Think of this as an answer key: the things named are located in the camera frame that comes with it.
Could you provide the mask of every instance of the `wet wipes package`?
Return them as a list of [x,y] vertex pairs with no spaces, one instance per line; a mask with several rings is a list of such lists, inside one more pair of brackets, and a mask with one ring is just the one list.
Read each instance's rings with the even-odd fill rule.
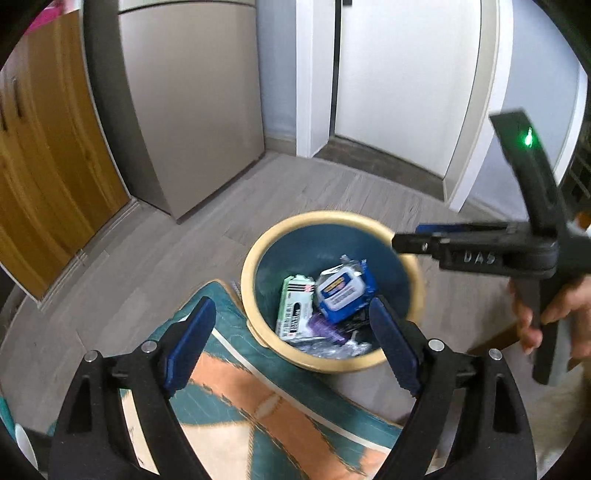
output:
[[275,333],[289,342],[302,337],[312,337],[308,321],[312,317],[314,280],[304,275],[287,277],[283,281],[281,300],[277,314]]
[[340,258],[341,265],[324,270],[316,280],[318,306],[330,323],[338,323],[369,304],[377,291],[367,262]]

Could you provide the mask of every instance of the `green led light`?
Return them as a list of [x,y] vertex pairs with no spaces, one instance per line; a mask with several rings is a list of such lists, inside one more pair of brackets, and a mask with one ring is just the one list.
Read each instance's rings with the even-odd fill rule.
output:
[[525,144],[526,147],[531,147],[534,144],[534,134],[533,134],[531,127],[527,131],[527,135],[525,136],[523,143]]

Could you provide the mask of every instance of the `white door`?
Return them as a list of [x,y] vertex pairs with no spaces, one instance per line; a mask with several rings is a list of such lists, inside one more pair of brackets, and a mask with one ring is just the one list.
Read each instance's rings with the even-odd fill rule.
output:
[[479,40],[478,0],[353,0],[342,11],[336,135],[443,177]]

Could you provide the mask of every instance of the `door frame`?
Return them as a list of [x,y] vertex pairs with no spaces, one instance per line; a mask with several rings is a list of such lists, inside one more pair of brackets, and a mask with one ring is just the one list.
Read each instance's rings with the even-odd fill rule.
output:
[[583,126],[583,120],[585,115],[585,109],[587,107],[587,88],[589,86],[589,80],[587,78],[587,72],[579,62],[579,79],[577,81],[577,94],[574,99],[573,114],[570,117],[569,129],[558,161],[554,166],[554,178],[557,183],[560,183],[566,174],[566,170],[570,165],[570,161],[573,158],[574,149],[579,141],[579,135]]
[[[296,0],[296,152],[313,157],[330,137],[335,49],[335,1]],[[443,179],[445,203],[459,211],[493,138],[488,115],[500,111],[513,50],[512,0],[481,0],[482,21],[475,83],[464,125]]]

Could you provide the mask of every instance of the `yellow rim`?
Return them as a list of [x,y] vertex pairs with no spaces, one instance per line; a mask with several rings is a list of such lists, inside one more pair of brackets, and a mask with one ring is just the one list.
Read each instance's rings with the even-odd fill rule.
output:
[[[386,360],[382,349],[347,360],[329,360],[300,352],[288,343],[285,343],[275,334],[267,325],[256,306],[254,290],[255,274],[261,258],[269,247],[289,232],[305,226],[319,224],[351,226],[375,236],[388,247],[392,246],[392,237],[394,236],[392,230],[376,220],[358,215],[357,213],[334,211],[309,212],[283,220],[269,228],[255,242],[250,252],[248,252],[248,256],[242,267],[241,292],[242,304],[244,305],[246,316],[260,339],[279,356],[295,365],[322,373],[352,372],[373,367]],[[418,323],[423,314],[425,303],[423,278],[414,255],[400,255],[399,258],[411,284],[411,302],[407,320]]]

